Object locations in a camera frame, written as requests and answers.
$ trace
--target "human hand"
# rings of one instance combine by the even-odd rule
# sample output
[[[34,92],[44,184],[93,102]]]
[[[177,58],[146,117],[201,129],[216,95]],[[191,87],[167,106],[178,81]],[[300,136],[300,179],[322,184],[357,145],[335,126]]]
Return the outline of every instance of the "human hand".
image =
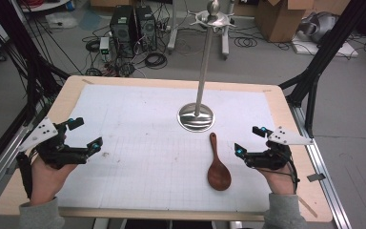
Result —
[[[40,205],[52,201],[64,186],[68,175],[77,165],[68,164],[61,169],[53,169],[38,156],[31,166],[32,192],[30,206]]]
[[[281,169],[277,170],[265,168],[256,168],[256,170],[266,178],[272,193],[277,195],[295,194],[295,186],[291,177],[290,165],[288,163]]]

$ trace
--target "sleeve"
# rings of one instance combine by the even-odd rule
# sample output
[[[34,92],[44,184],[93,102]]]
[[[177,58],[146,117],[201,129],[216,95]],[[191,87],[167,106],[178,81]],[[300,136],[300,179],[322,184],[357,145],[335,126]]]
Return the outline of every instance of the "sleeve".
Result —
[[[58,199],[38,205],[29,206],[29,203],[20,205],[20,229],[60,229],[65,220],[58,214]]]
[[[299,212],[297,195],[269,194],[270,209],[265,213],[263,229],[307,228],[305,218]]]

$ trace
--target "wooden spoon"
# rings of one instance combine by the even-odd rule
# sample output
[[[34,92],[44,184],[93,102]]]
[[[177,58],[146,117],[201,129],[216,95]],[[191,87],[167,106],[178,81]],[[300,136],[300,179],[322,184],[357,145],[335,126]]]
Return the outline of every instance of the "wooden spoon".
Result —
[[[213,147],[213,163],[207,174],[210,185],[217,191],[224,191],[231,185],[231,174],[228,168],[219,160],[216,151],[216,134],[210,134],[211,146]]]

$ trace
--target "computer tower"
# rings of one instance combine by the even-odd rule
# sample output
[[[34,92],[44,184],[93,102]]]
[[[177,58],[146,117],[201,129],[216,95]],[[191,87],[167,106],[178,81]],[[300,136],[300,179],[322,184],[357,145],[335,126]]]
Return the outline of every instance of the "computer tower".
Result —
[[[135,54],[133,50],[138,33],[133,6],[116,6],[110,22],[110,28],[117,55],[122,57],[134,57]]]
[[[151,7],[137,6],[135,13],[142,51],[156,51],[156,25]]]

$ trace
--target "cardboard box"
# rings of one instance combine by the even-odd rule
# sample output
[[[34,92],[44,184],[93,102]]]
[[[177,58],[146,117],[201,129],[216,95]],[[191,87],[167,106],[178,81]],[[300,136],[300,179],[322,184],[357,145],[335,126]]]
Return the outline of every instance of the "cardboard box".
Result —
[[[260,0],[254,21],[266,40],[290,42],[313,5],[314,0]]]
[[[235,16],[255,16],[257,6],[239,4],[240,0],[234,1],[234,15]]]
[[[136,0],[91,0],[91,6],[93,7],[115,7],[117,5],[133,5],[135,6]]]
[[[349,3],[350,0],[315,0],[314,7],[310,10],[306,10],[304,16],[310,15],[313,11],[327,11],[336,15],[341,15]]]

